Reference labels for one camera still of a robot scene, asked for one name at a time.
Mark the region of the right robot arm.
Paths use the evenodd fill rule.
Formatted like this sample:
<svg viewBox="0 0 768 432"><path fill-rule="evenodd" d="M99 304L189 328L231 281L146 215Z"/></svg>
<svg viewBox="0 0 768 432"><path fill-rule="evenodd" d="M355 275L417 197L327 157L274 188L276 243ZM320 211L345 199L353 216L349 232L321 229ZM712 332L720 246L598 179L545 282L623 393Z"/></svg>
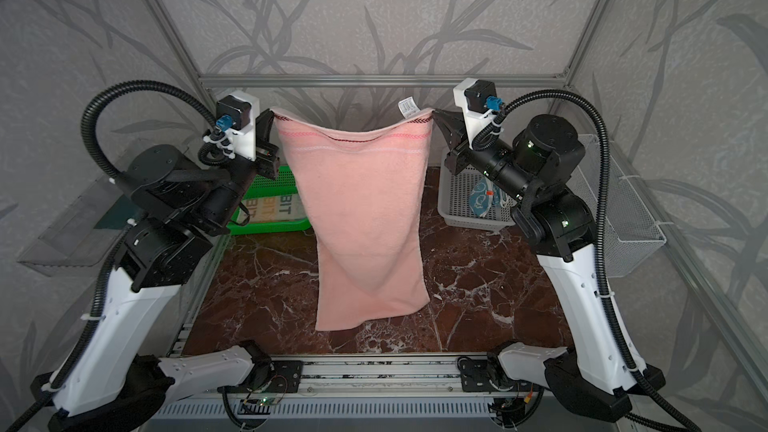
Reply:
<svg viewBox="0 0 768 432"><path fill-rule="evenodd" d="M567 186L585 156L575 128L564 118L534 117L511 145L483 151L469 147L458 112L433 118L447 144L446 168L454 175L476 169L515 201L521 229L552 283L573 335L572 348L513 342L490 353L490 382L508 388L526 381L549 389L568 411L604 422L627 416L630 397L643 390L616 345L605 316L595 265L597 229L589 206Z"/></svg>

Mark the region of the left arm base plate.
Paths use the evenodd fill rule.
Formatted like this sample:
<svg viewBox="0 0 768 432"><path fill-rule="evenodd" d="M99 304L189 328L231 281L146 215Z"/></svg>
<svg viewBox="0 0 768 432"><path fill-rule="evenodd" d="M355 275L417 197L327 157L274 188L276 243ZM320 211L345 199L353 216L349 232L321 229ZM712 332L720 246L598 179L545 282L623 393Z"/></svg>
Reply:
<svg viewBox="0 0 768 432"><path fill-rule="evenodd" d="M254 366L240 386L259 393L296 393L304 363L300 360L278 360Z"/></svg>

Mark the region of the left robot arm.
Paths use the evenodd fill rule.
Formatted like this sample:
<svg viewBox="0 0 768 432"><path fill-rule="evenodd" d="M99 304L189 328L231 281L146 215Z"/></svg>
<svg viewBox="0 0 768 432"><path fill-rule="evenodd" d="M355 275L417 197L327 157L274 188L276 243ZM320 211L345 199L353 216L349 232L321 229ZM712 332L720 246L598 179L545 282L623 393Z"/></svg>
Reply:
<svg viewBox="0 0 768 432"><path fill-rule="evenodd" d="M253 158L202 169L163 144L139 154L117 177L144 214L108 253L73 350L56 371L35 379L36 407L54 410L50 430L131 431L175 401L269 381L271 359L251 341L190 358L159 358L139 349L211 250L212 238L227 232L254 179L276 177L273 121L268 110L251 121Z"/></svg>

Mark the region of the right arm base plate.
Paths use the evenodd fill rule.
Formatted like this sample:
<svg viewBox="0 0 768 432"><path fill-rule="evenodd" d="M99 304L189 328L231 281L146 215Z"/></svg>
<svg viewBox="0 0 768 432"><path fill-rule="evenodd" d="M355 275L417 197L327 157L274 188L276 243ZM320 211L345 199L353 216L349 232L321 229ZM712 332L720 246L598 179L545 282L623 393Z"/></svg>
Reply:
<svg viewBox="0 0 768 432"><path fill-rule="evenodd" d="M456 366L463 392L522 393L531 389L529 382L506 376L496 360L459 356Z"/></svg>

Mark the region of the pink towel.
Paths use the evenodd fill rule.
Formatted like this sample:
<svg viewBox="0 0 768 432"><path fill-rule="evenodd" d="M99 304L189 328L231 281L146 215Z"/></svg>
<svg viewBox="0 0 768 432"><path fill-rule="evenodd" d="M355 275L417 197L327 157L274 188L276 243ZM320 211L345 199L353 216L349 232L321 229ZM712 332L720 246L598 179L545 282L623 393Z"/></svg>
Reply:
<svg viewBox="0 0 768 432"><path fill-rule="evenodd" d="M319 331L410 315L430 301L419 223L433 111L406 104L400 122L367 132L274 111L317 240Z"/></svg>

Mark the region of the cream lettered towel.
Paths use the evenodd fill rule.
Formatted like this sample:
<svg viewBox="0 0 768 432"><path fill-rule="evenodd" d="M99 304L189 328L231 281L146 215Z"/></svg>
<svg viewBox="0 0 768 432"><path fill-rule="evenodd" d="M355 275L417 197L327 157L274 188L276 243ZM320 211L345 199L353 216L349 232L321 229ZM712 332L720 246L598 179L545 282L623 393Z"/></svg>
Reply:
<svg viewBox="0 0 768 432"><path fill-rule="evenodd" d="M244 201L250 223L291 222L307 217L298 194L256 197Z"/></svg>

